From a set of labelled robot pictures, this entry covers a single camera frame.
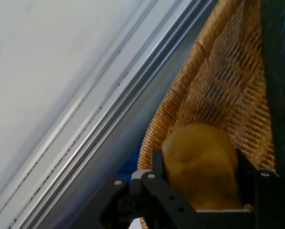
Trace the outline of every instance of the potato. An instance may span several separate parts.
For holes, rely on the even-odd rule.
[[[243,208],[229,136],[205,124],[176,129],[162,145],[168,183],[195,209]]]

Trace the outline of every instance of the white surface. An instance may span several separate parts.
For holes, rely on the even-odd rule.
[[[105,6],[112,2],[118,4],[122,9],[120,9],[119,12],[105,10]],[[129,2],[130,1],[113,0],[93,1],[94,6],[98,4],[103,5],[103,8],[93,8],[93,10],[90,11],[90,13],[93,12],[99,15],[96,12],[99,10],[102,14],[101,16],[99,15],[99,24],[96,23],[97,26],[106,26],[109,29],[100,29],[102,31],[101,36],[98,33],[93,34],[93,28],[91,29],[92,35],[84,34],[79,36],[81,38],[78,39],[78,43],[75,45],[77,48],[75,48],[75,50],[80,49],[80,42],[85,43],[84,48],[81,49],[79,54],[76,54],[76,52],[71,52],[71,54],[66,51],[64,52],[64,48],[73,47],[73,40],[67,39],[69,42],[60,47],[60,43],[63,44],[63,42],[58,41],[56,38],[58,36],[56,30],[64,31],[62,34],[73,36],[76,39],[78,38],[78,34],[75,33],[78,33],[78,27],[80,27],[83,32],[86,32],[86,26],[82,26],[82,21],[84,20],[77,20],[78,17],[82,17],[81,10],[77,8],[78,4],[83,8],[83,12],[86,13],[84,17],[86,24],[93,24],[94,19],[90,20],[93,16],[92,14],[89,15],[89,11],[86,9],[89,7],[83,4],[85,3],[84,0],[73,3],[69,2],[71,6],[69,6],[67,12],[72,15],[72,8],[75,8],[74,11],[76,13],[71,18],[77,23],[70,23],[69,19],[62,19],[63,17],[68,18],[69,14],[65,13],[65,7],[62,9],[58,7],[55,8],[59,5],[57,1],[42,1],[43,4],[41,4],[41,6],[43,6],[43,8],[40,8],[42,10],[40,10],[40,12],[36,11],[38,13],[32,13],[33,11],[31,11],[31,13],[33,15],[39,15],[39,20],[43,18],[42,20],[50,21],[48,18],[54,18],[52,20],[58,21],[59,23],[50,21],[50,24],[41,27],[40,25],[42,25],[42,23],[38,25],[38,20],[34,23],[29,20],[22,22],[24,25],[23,28],[26,28],[24,30],[26,33],[17,33],[17,36],[19,36],[17,38],[18,43],[14,42],[12,46],[9,46],[12,50],[14,46],[17,47],[17,49],[9,53],[9,55],[21,52],[21,48],[24,47],[24,50],[26,50],[29,55],[24,55],[25,58],[23,58],[22,54],[19,54],[22,58],[14,60],[17,64],[13,64],[13,59],[9,59],[8,63],[11,66],[10,71],[13,72],[13,69],[16,70],[15,72],[17,74],[15,74],[15,76],[18,77],[19,81],[10,83],[9,81],[11,79],[8,78],[7,83],[2,83],[1,86],[6,86],[9,83],[9,85],[11,85],[9,91],[13,90],[14,95],[10,96],[9,92],[7,93],[1,90],[0,96],[4,99],[3,104],[6,106],[5,109],[10,109],[8,106],[10,103],[14,103],[15,105],[18,104],[18,101],[24,103],[21,100],[13,98],[18,97],[17,93],[22,96],[23,100],[25,100],[24,109],[17,105],[11,111],[11,113],[13,112],[14,114],[8,114],[8,117],[12,119],[10,123],[13,125],[18,122],[14,119],[16,112],[18,112],[24,121],[21,125],[14,128],[13,137],[11,137],[12,143],[18,147],[17,150],[11,150],[4,155],[1,154],[1,171],[10,167],[10,169],[5,170],[8,174],[6,173],[3,176],[7,179],[11,178],[14,171],[22,165],[22,162],[26,158],[29,159],[21,166],[17,175],[0,196],[0,228],[9,226],[18,228],[32,210],[38,206],[39,202],[47,197],[46,193],[56,184],[55,182],[62,174],[63,169],[68,167],[72,158],[76,155],[76,151],[80,149],[93,131],[98,131],[96,125],[103,118],[103,115],[108,112],[111,105],[116,102],[118,96],[123,93],[125,87],[138,72],[150,52],[169,30],[170,26],[182,13],[190,0],[141,0]],[[63,3],[59,1],[59,3],[63,5],[66,4],[65,1],[63,1]],[[48,11],[45,6],[50,6],[49,8],[51,8],[52,11]],[[144,18],[143,21],[137,24],[136,22],[140,21],[140,15],[144,15]],[[52,36],[55,39],[52,41],[51,39],[47,39],[45,35],[42,36],[42,34],[39,33],[40,28],[45,30],[44,34]],[[46,42],[41,42],[41,45],[39,45],[39,43],[32,42],[30,37]],[[37,54],[42,54],[42,58],[37,58],[36,61],[33,61],[34,56],[39,56],[35,50],[38,50]],[[1,71],[4,72],[5,67],[2,63],[1,66],[3,69]],[[78,89],[78,85],[83,81],[84,84],[80,86],[80,89],[73,97],[72,95]],[[16,90],[23,82],[26,84],[25,90],[27,90],[27,92],[25,90]],[[44,91],[44,88],[51,88],[51,90]],[[35,97],[40,101],[36,100],[38,101],[36,103],[31,99],[35,99]],[[65,115],[60,115],[55,123],[51,125],[67,103],[67,108],[62,112],[62,114]],[[28,113],[29,109],[32,111],[42,111],[42,115],[36,112],[35,115],[30,116],[30,113]],[[30,119],[31,117],[35,118],[31,121],[33,126],[29,123],[26,125],[28,118]],[[38,142],[49,127],[50,130],[42,140]],[[17,139],[19,131],[25,133],[25,135],[20,139],[22,142],[16,144],[19,141]],[[4,159],[4,157],[8,158],[8,162],[10,162],[12,166],[5,163],[6,159]],[[8,183],[7,179],[2,179],[3,176],[0,177],[1,190],[3,190],[1,181],[3,180],[4,184]]]
[[[141,229],[141,228],[142,228],[142,226],[141,226],[141,222],[139,219],[133,220],[130,227],[129,227],[129,229]]]
[[[0,0],[0,193],[138,5]]]

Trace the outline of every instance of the white wall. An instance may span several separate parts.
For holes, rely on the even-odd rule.
[[[139,4],[0,0],[0,193]]]

